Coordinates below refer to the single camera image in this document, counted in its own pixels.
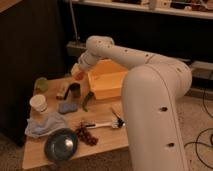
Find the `paper cup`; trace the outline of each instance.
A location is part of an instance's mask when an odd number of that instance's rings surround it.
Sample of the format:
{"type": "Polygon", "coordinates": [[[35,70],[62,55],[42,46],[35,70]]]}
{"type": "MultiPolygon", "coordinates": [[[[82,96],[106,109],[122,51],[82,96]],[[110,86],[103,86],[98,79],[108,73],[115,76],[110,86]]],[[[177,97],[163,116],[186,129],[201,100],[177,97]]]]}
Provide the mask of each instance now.
{"type": "Polygon", "coordinates": [[[46,98],[42,94],[33,96],[30,99],[30,106],[38,112],[43,112],[47,108],[46,98]]]}

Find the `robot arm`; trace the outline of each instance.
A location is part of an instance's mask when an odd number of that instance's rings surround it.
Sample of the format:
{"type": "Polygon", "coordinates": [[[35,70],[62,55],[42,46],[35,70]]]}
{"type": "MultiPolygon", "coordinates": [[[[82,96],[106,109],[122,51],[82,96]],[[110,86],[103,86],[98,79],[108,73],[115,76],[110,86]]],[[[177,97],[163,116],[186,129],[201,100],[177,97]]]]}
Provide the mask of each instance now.
{"type": "Polygon", "coordinates": [[[107,57],[130,70],[121,97],[134,170],[187,171],[175,100],[191,86],[190,69],[174,58],[116,46],[109,37],[92,36],[86,48],[80,69],[107,57]]]}

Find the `food item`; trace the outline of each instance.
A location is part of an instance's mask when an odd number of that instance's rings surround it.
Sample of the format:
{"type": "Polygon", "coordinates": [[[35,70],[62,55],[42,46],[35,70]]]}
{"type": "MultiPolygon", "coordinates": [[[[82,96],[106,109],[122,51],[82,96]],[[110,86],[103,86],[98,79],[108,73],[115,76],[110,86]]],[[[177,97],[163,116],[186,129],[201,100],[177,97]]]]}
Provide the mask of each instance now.
{"type": "Polygon", "coordinates": [[[87,110],[87,108],[86,108],[86,105],[87,105],[88,101],[89,101],[93,96],[94,96],[94,93],[91,92],[91,91],[85,96],[85,98],[84,98],[84,100],[83,100],[83,103],[82,103],[82,109],[83,109],[85,112],[88,112],[88,110],[87,110]]]}
{"type": "Polygon", "coordinates": [[[58,93],[56,94],[56,99],[65,100],[69,93],[69,86],[70,84],[68,82],[62,82],[62,84],[60,85],[60,89],[58,93]]]}
{"type": "Polygon", "coordinates": [[[83,123],[80,123],[80,125],[75,130],[75,133],[80,141],[84,142],[87,145],[93,146],[98,143],[98,138],[93,137],[83,123]]]}

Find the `dark background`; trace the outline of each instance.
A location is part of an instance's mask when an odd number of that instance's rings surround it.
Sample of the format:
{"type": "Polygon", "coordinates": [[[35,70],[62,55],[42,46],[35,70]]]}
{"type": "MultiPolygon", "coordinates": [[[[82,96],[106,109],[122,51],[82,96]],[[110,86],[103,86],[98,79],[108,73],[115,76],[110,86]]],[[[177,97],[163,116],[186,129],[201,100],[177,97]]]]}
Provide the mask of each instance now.
{"type": "MultiPolygon", "coordinates": [[[[81,42],[110,36],[117,45],[168,56],[212,62],[213,21],[145,12],[74,5],[81,42]]],[[[0,14],[0,132],[23,145],[28,101],[36,78],[62,77],[76,58],[69,4],[23,0],[0,14]]]]}

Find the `yellow box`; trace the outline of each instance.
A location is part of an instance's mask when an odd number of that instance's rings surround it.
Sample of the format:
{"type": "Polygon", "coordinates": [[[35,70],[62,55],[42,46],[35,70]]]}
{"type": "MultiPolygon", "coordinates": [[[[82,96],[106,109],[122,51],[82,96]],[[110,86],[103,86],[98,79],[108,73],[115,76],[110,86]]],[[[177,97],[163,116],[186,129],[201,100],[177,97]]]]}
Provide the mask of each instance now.
{"type": "Polygon", "coordinates": [[[121,86],[127,69],[110,59],[100,60],[88,72],[91,91],[96,99],[106,99],[121,95],[121,86]]]}

